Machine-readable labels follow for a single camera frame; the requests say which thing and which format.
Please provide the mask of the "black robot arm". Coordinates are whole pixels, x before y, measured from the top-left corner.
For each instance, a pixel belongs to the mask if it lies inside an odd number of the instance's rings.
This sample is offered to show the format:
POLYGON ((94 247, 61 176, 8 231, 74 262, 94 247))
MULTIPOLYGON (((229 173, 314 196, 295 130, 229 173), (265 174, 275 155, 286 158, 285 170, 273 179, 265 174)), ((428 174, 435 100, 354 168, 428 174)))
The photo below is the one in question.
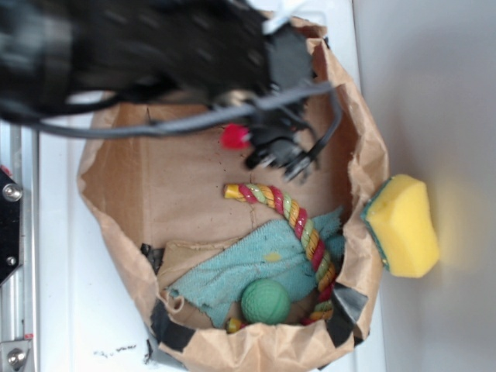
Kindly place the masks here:
POLYGON ((253 146, 246 160, 305 172, 329 141, 304 150, 313 81, 306 41, 285 15, 247 1, 3 1, 1 117, 59 136, 176 136, 235 121, 253 146), (119 103, 196 104, 190 119, 131 129, 68 129, 48 119, 119 103))

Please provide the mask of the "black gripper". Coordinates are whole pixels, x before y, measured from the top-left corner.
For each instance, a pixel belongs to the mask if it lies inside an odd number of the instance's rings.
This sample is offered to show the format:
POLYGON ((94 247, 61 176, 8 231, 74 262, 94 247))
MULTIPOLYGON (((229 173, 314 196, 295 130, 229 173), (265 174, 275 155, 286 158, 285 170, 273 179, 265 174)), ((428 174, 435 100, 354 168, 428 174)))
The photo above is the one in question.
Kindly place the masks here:
POLYGON ((220 75, 213 107, 247 105, 253 110, 226 123, 250 131, 246 168, 282 168, 286 181, 307 176, 329 134, 317 135, 305 119, 305 105, 311 96, 329 93, 329 86, 313 81, 306 38, 283 26, 269 35, 230 34, 214 47, 220 75))

